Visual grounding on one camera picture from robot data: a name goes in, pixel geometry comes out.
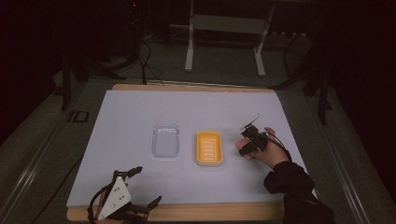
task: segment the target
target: floor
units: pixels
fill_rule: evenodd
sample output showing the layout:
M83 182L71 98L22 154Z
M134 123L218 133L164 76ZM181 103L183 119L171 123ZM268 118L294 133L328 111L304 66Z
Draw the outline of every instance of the floor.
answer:
M219 35L227 38L223 34L197 34L189 73L184 71L185 28L175 28L171 40L166 42L156 35L145 36L147 45L141 46L141 57L142 62L147 61L148 83L266 88L288 79L286 69L294 71L309 48L309 41L299 38L287 53L287 68L282 56L290 37L269 35L262 53L267 76L258 77L252 42L241 43L233 36L218 41L213 35L216 39ZM0 223L70 223L65 204L106 90L115 83L142 82L139 63L116 72L127 78L119 81L91 71L87 83L74 80L72 102L65 111L60 111L62 97L49 96L1 146L0 201L5 203ZM394 203L336 92L329 91L332 110L327 111L328 124L323 126L316 114L318 97L304 96L304 84L305 80L301 80L277 94L307 170L317 183L317 195L334 210L337 223L396 223ZM88 111L87 122L70 120L76 111Z

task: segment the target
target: metal stand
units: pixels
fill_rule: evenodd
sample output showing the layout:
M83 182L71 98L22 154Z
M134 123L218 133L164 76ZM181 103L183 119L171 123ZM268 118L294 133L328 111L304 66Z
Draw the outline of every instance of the metal stand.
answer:
M246 34L260 34L262 37L257 47L253 49L259 77L265 76L264 65L262 63L262 47L268 29L273 18L275 6L272 6L267 20L256 20L235 17L209 16L194 14L194 1L190 0L190 25L189 25L189 45L187 47L186 72L192 71L192 60L194 54L194 30L211 30L222 32L236 32Z

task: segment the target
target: orange tray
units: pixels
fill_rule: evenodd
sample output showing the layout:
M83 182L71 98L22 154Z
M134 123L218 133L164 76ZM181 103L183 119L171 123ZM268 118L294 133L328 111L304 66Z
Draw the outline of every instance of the orange tray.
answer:
M221 134L200 132L197 134L197 155L199 165L216 166L223 162Z

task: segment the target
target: human hand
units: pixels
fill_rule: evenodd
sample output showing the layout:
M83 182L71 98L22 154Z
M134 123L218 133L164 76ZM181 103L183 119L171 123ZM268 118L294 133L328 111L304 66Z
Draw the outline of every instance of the human hand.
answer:
M276 141L276 133L272 128L266 127L265 131L268 132L268 136L270 139ZM236 144L238 149L241 149L245 144L248 143L248 139L244 138ZM288 161L289 158L286 155L285 151L277 146L272 141L268 141L267 146L264 151L253 151L250 155L244 155L245 159L248 161L253 158L257 158L267 164L269 167L274 168L277 164L282 161Z

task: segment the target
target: human arm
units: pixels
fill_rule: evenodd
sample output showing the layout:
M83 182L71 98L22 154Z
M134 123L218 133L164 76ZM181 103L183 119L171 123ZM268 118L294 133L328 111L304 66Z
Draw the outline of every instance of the human arm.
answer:
M291 162L286 152L273 141L276 133L265 128L270 140L263 151L254 151L245 157L256 158L273 169L264 179L264 186L270 193L284 193L284 223L334 223L333 212L312 193L315 183L298 164ZM237 144L240 149L246 139Z

